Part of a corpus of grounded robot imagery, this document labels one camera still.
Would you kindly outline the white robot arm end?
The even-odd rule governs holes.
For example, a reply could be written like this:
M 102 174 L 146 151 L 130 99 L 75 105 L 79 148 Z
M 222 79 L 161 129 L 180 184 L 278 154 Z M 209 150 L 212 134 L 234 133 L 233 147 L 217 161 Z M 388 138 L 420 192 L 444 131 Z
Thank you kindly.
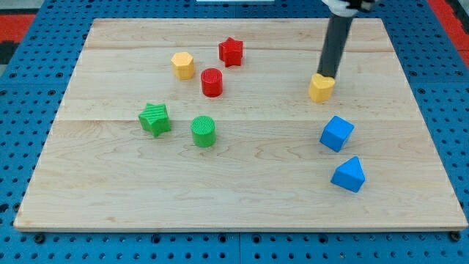
M 358 12 L 370 12 L 378 3 L 376 0 L 322 0 L 329 10 L 339 17 L 351 18 Z

